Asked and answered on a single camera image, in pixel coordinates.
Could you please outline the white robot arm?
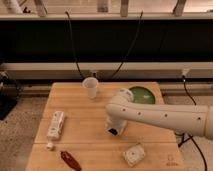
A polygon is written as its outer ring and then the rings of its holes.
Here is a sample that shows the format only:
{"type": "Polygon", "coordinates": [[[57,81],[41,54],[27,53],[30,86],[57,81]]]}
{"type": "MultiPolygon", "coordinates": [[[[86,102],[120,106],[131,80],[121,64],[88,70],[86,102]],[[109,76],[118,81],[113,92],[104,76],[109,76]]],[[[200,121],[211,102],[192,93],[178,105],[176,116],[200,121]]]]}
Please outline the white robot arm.
{"type": "Polygon", "coordinates": [[[128,121],[135,121],[213,140],[213,106],[139,104],[133,100],[133,93],[121,88],[106,104],[106,126],[112,135],[118,135],[128,121]]]}

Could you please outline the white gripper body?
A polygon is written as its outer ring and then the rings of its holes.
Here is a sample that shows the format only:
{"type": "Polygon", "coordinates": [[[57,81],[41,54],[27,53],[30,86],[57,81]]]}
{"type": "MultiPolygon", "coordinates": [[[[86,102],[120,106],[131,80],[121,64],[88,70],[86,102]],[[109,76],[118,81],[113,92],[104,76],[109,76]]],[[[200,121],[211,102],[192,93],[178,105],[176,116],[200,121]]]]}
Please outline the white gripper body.
{"type": "Polygon", "coordinates": [[[114,136],[119,136],[123,133],[127,126],[127,121],[108,116],[106,119],[106,130],[114,136]]]}

